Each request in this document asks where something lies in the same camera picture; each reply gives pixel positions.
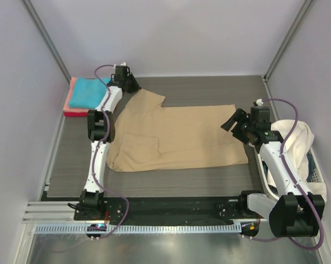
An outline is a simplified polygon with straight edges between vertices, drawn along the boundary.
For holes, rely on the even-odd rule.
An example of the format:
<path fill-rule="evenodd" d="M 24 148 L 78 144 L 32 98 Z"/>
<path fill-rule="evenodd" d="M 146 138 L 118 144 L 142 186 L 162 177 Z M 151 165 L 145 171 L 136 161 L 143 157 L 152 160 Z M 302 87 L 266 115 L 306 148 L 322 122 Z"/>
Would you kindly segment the folded pink t shirt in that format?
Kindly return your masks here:
<path fill-rule="evenodd" d="M 92 84 L 92 79 L 72 77 L 64 105 L 68 105 L 70 108 L 95 109 Z"/>

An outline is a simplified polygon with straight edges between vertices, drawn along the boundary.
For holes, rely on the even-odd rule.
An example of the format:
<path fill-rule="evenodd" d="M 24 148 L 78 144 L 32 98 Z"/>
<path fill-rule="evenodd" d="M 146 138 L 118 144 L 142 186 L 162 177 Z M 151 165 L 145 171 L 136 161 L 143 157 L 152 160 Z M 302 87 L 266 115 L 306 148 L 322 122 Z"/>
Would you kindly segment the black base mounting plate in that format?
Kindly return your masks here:
<path fill-rule="evenodd" d="M 224 226 L 241 223 L 241 232 L 255 236 L 259 215 L 244 207 L 241 197 L 133 197 L 104 198 L 105 214 L 99 219 L 77 218 L 88 224 L 119 226 Z M 68 203 L 76 209 L 77 203 Z"/>

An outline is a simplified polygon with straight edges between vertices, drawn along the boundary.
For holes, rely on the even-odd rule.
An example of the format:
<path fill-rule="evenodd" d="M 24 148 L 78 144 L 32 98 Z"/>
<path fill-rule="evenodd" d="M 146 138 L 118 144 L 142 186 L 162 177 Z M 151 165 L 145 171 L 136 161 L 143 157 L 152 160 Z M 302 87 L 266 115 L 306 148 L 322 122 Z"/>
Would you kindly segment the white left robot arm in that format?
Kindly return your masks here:
<path fill-rule="evenodd" d="M 104 172 L 106 156 L 116 134 L 113 113 L 123 94 L 133 94 L 140 90 L 139 84 L 126 63 L 111 65 L 114 73 L 111 74 L 109 82 L 103 81 L 97 72 L 108 66 L 108 64 L 99 66 L 94 71 L 97 80 L 105 86 L 106 94 L 100 104 L 90 110 L 87 115 L 91 158 L 88 177 L 75 209 L 77 218 L 98 220 L 106 213 Z"/>

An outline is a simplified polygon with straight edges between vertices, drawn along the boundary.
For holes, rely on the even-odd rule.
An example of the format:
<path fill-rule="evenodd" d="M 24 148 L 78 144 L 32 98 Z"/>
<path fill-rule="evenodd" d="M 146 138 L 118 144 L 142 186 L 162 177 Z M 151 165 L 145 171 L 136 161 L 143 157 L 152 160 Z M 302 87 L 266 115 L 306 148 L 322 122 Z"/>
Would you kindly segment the right aluminium frame post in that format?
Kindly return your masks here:
<path fill-rule="evenodd" d="M 311 8 L 313 7 L 314 3 L 316 1 L 314 0 L 305 0 L 302 3 L 302 6 L 300 7 L 299 11 L 297 12 L 291 26 L 289 27 L 277 53 L 275 54 L 270 66 L 268 67 L 267 72 L 263 75 L 263 81 L 267 83 L 272 76 L 275 68 L 279 64 L 281 58 L 283 57 L 284 53 L 288 49 L 290 43 L 292 42 L 293 38 L 297 34 L 298 30 L 300 29 L 301 25 L 303 24 L 303 21 L 306 19 L 306 16 L 308 16 L 308 13 L 310 12 Z"/>

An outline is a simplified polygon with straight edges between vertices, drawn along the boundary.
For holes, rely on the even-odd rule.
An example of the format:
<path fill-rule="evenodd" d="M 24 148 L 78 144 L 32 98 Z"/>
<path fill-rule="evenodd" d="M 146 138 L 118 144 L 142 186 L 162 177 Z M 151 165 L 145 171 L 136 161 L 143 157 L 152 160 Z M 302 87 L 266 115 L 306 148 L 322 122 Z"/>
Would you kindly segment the aluminium frame post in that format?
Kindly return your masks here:
<path fill-rule="evenodd" d="M 46 44 L 49 52 L 53 56 L 53 58 L 54 58 L 56 64 L 58 65 L 61 73 L 63 74 L 63 76 L 65 77 L 65 79 L 67 81 L 70 81 L 71 75 L 70 75 L 67 67 L 65 66 L 59 52 L 57 51 L 57 48 L 54 45 L 54 43 L 53 43 L 47 29 L 45 28 L 45 26 L 43 24 L 43 21 L 41 20 L 38 12 L 36 11 L 32 1 L 31 0 L 22 0 L 22 4 L 25 7 L 28 15 L 32 19 L 34 25 L 36 26 L 39 34 L 41 35 L 44 43 Z"/>
<path fill-rule="evenodd" d="M 300 29 L 301 25 L 303 24 L 303 21 L 306 19 L 306 16 L 308 16 L 308 13 L 310 12 L 311 8 L 313 7 L 314 3 L 316 1 L 314 0 L 305 0 L 302 3 L 302 6 L 300 7 L 299 11 L 297 12 L 291 26 L 289 27 L 277 53 L 275 54 L 270 66 L 268 67 L 267 72 L 263 75 L 263 81 L 267 83 L 272 76 L 275 68 L 279 64 L 281 58 L 283 57 L 284 53 L 288 49 L 290 43 L 292 42 L 293 38 L 297 34 L 298 30 Z"/>

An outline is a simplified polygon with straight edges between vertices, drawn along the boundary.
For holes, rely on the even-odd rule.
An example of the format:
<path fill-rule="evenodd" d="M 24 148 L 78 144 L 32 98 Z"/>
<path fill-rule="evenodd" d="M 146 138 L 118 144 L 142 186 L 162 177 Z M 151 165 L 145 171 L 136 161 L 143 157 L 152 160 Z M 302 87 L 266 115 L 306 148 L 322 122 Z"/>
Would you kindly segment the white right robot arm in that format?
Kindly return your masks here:
<path fill-rule="evenodd" d="M 245 199 L 237 204 L 237 211 L 245 218 L 257 212 L 268 220 L 277 238 L 323 235 L 324 199 L 300 178 L 281 133 L 271 126 L 270 109 L 266 106 L 253 106 L 249 113 L 239 108 L 221 126 L 242 143 L 253 145 L 267 164 L 278 191 L 277 201 L 262 193 L 244 191 Z"/>

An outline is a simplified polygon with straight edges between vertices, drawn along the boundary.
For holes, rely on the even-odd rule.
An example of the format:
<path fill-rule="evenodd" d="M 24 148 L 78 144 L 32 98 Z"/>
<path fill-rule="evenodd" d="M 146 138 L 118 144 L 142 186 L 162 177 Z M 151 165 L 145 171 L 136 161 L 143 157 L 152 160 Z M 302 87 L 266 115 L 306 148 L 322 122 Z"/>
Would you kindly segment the beige t shirt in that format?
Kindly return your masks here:
<path fill-rule="evenodd" d="M 164 99 L 142 89 L 127 102 L 115 122 L 109 168 L 143 172 L 248 163 L 243 143 L 221 128 L 235 105 L 163 107 Z"/>

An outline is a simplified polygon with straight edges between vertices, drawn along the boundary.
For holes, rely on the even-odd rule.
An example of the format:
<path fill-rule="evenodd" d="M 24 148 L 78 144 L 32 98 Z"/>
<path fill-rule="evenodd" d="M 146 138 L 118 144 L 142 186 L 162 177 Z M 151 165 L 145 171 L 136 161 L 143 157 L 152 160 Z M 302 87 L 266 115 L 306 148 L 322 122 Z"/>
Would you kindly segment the white t shirt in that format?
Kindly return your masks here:
<path fill-rule="evenodd" d="M 271 130 L 279 131 L 283 139 L 285 139 L 293 124 L 294 120 L 291 119 L 279 120 L 272 123 Z M 307 183 L 308 177 L 308 160 L 306 156 L 313 144 L 313 141 L 314 133 L 311 132 L 310 127 L 305 122 L 298 121 L 297 126 L 285 144 L 290 160 L 292 161 L 300 178 L 305 183 Z M 267 181 L 270 186 L 276 187 L 270 170 L 268 170 Z"/>

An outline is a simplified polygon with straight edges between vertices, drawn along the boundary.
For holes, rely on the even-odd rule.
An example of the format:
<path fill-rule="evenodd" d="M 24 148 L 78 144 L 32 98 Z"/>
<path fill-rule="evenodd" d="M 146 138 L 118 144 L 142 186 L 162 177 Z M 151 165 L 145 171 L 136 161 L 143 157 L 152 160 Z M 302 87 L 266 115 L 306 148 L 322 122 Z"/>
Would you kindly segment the left aluminium frame post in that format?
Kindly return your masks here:
<path fill-rule="evenodd" d="M 54 58 L 56 64 L 58 65 L 61 73 L 63 74 L 63 76 L 65 77 L 65 79 L 67 81 L 70 81 L 71 75 L 70 75 L 67 67 L 65 66 L 59 52 L 57 51 L 57 48 L 54 45 L 54 43 L 53 43 L 47 29 L 45 28 L 45 26 L 43 24 L 43 21 L 41 20 L 38 12 L 36 11 L 32 1 L 31 0 L 22 0 L 22 4 L 25 7 L 28 15 L 32 19 L 34 25 L 36 26 L 39 34 L 41 35 L 44 43 L 46 44 L 49 52 L 53 56 L 53 58 Z"/>

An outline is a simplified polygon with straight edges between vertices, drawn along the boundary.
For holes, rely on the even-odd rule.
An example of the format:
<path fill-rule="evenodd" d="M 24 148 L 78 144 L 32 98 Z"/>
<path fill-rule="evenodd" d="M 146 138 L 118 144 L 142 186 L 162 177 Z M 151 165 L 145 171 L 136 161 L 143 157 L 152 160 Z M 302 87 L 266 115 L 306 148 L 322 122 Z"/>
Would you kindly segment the folded blue t shirt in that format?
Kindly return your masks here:
<path fill-rule="evenodd" d="M 68 101 L 69 108 L 95 109 L 107 94 L 106 83 L 110 78 L 84 79 L 76 78 L 72 95 Z"/>

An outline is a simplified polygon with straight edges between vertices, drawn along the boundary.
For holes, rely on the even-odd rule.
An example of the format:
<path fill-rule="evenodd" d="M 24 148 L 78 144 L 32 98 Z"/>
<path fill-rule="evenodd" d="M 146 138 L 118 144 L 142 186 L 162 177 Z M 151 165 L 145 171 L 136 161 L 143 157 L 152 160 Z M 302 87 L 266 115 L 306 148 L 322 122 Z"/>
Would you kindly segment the aluminium rail left side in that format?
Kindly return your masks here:
<path fill-rule="evenodd" d="M 70 208 L 67 202 L 29 202 L 22 222 L 23 223 L 59 223 L 73 221 L 75 209 Z"/>

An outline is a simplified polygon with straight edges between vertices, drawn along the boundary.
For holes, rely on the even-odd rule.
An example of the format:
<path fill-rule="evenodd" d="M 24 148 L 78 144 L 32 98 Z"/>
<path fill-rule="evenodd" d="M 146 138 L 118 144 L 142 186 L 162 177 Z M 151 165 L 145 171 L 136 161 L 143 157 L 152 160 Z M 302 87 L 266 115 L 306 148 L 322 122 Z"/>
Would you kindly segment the folded red t shirt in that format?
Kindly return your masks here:
<path fill-rule="evenodd" d="M 68 105 L 64 105 L 63 107 L 63 114 L 65 117 L 86 117 L 88 111 L 88 109 L 83 108 L 70 108 Z"/>

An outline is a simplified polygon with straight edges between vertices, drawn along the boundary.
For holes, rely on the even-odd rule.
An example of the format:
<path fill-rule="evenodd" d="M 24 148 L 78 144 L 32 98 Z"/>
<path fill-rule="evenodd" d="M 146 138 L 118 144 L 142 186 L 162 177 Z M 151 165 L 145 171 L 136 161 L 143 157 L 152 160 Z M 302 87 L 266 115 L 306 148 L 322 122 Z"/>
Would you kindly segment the white laundry basket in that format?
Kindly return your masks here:
<path fill-rule="evenodd" d="M 261 180 L 262 188 L 264 193 L 271 199 L 278 201 L 278 191 L 268 184 L 268 166 L 262 161 L 261 156 L 254 151 L 257 167 L 259 171 L 259 177 Z M 308 177 L 307 184 L 308 187 L 315 193 L 322 195 L 324 201 L 327 201 L 327 187 L 325 185 L 324 179 L 321 174 L 321 170 L 314 160 L 314 153 L 312 150 L 309 150 L 307 154 L 308 160 Z"/>

